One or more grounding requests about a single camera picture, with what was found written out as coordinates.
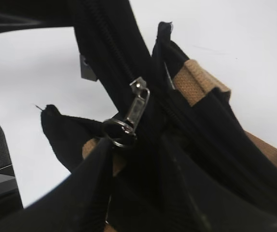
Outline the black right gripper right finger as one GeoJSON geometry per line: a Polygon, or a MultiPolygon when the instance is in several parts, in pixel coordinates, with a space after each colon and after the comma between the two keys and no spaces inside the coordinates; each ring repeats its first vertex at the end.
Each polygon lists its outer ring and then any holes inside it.
{"type": "Polygon", "coordinates": [[[277,217],[237,197],[195,164],[177,141],[161,137],[161,166],[170,230],[277,232],[277,217]]]}

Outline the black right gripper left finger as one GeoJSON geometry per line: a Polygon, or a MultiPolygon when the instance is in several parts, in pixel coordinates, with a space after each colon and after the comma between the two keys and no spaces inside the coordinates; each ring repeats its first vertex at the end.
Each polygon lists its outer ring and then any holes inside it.
{"type": "Polygon", "coordinates": [[[0,232],[103,232],[111,184],[112,144],[101,139],[60,185],[1,220],[0,232]]]}

